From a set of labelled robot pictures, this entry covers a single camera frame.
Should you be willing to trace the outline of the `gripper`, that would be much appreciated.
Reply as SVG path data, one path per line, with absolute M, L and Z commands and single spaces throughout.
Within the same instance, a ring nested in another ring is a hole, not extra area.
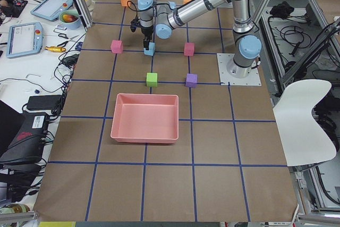
M 141 27 L 141 32 L 144 35 L 143 47 L 145 50 L 149 50 L 150 40 L 152 39 L 152 26 Z

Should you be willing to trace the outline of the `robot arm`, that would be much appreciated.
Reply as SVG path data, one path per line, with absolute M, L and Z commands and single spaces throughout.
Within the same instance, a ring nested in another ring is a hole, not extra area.
M 144 35 L 143 46 L 149 48 L 152 35 L 168 39 L 173 30 L 199 18 L 221 5 L 233 7 L 233 34 L 237 52 L 227 64 L 227 71 L 236 78 L 245 78 L 254 69 L 253 62 L 259 56 L 262 44 L 252 34 L 256 25 L 250 13 L 250 0 L 190 0 L 176 7 L 172 2 L 154 3 L 154 0 L 138 0 L 136 16 L 131 21 L 131 31 L 140 28 Z

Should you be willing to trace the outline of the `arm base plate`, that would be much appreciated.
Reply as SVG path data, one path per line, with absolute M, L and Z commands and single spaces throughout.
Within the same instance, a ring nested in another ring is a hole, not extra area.
M 250 67 L 241 68 L 234 63 L 233 53 L 217 53 L 220 84 L 225 86 L 261 86 L 256 60 Z

